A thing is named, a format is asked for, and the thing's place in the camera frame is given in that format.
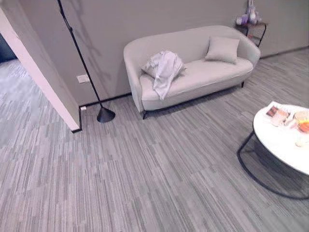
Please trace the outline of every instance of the electrical outlet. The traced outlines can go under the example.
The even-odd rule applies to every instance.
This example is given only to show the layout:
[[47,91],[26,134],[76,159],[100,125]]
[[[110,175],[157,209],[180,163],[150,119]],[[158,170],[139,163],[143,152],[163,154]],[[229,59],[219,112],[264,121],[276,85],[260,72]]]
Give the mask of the electrical outlet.
[[79,83],[89,82],[89,77],[87,74],[77,76],[77,80]]

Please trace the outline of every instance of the gray carpet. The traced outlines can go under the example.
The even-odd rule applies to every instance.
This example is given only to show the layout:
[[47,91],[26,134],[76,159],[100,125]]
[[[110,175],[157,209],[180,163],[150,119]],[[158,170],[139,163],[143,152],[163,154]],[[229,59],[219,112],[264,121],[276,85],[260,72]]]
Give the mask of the gray carpet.
[[[308,107],[308,63],[309,50],[261,60],[244,88],[146,120],[131,96],[106,104],[117,114],[107,124],[96,121],[98,106],[88,107],[77,134],[19,61],[1,64],[0,230],[308,232],[309,201],[259,186],[236,155],[254,114],[272,100]],[[309,193],[308,176],[287,186],[270,171],[273,161],[250,155],[254,148],[253,140],[244,156],[259,177]]]

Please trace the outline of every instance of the white sofa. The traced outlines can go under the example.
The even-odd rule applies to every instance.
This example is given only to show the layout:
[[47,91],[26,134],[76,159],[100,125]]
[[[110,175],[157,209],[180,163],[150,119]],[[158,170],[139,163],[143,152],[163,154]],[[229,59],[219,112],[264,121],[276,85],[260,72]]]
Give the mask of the white sofa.
[[[204,61],[210,36],[240,39],[236,64]],[[153,90],[154,79],[141,67],[151,55],[163,50],[177,53],[185,63],[185,75],[176,78],[164,100]],[[139,112],[157,110],[242,83],[260,58],[260,50],[239,31],[208,26],[140,38],[124,48],[132,97]]]

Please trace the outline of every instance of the white table top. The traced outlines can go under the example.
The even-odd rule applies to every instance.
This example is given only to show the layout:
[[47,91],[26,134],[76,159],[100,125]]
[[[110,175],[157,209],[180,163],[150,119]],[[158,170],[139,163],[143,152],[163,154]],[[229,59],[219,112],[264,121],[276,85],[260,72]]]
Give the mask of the white table top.
[[[297,112],[309,109],[283,105],[285,108]],[[297,147],[296,141],[309,134],[301,133],[297,128],[288,129],[284,126],[275,127],[266,115],[270,107],[261,109],[254,117],[253,129],[260,142],[278,159],[289,166],[309,175],[309,146]]]

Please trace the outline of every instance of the coffee table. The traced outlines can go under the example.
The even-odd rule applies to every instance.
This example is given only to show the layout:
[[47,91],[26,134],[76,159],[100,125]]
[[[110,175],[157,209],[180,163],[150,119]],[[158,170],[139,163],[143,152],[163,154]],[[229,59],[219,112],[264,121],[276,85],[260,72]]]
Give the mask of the coffee table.
[[[283,105],[284,108],[292,111],[309,111],[307,108],[294,105]],[[297,147],[295,145],[296,141],[300,136],[309,136],[309,134],[301,133],[297,129],[287,129],[285,127],[275,127],[270,123],[270,118],[266,116],[267,111],[270,107],[265,107],[261,109],[254,116],[253,119],[253,131],[245,139],[240,148],[237,151],[237,157],[243,169],[247,174],[255,180],[258,184],[265,187],[266,189],[280,195],[283,197],[304,200],[309,199],[309,196],[306,197],[295,197],[290,196],[285,193],[281,193],[270,186],[264,184],[260,181],[245,165],[243,162],[240,152],[245,147],[245,145],[250,141],[252,136],[255,134],[257,139],[261,144],[277,159],[281,160],[283,163],[292,167],[293,169],[309,175],[309,147]]]

